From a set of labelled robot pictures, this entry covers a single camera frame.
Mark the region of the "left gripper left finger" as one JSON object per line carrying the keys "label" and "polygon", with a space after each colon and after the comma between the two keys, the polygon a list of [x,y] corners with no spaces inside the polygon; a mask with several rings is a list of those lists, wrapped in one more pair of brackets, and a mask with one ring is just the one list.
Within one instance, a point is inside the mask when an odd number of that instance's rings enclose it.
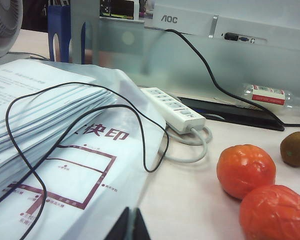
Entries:
{"label": "left gripper left finger", "polygon": [[130,209],[126,207],[109,232],[110,240],[124,240],[128,228]]}

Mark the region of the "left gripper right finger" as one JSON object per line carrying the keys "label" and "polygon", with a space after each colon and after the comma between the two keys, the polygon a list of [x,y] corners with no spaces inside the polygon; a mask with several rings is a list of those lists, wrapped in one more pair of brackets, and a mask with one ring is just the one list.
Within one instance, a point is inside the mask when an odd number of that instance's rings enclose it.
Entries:
{"label": "left gripper right finger", "polygon": [[133,225],[133,239],[134,240],[151,240],[143,219],[142,213],[139,208],[135,210],[135,218]]}

